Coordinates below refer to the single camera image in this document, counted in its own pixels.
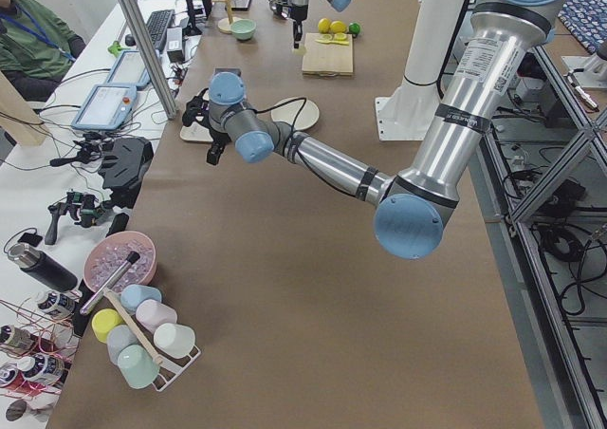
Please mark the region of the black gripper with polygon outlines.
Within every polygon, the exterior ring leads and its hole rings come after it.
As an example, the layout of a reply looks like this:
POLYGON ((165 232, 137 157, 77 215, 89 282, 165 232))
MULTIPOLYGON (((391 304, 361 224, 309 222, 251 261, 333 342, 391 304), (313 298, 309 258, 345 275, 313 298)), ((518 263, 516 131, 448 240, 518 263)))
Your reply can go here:
POLYGON ((299 48, 303 38, 303 21, 307 19, 307 1, 296 3, 293 0, 287 0, 290 6, 289 18, 293 20, 293 47, 299 48))
POLYGON ((210 165, 217 165, 224 153, 226 145, 231 142, 231 139, 227 134, 217 132, 212 128, 209 117, 209 105, 208 90, 203 89, 186 103, 185 111, 182 115, 182 124, 183 121, 186 121, 186 125, 189 126, 195 117, 201 116, 203 118, 202 125, 209 129, 212 137, 212 143, 210 143, 211 147, 207 152, 206 162, 210 165))

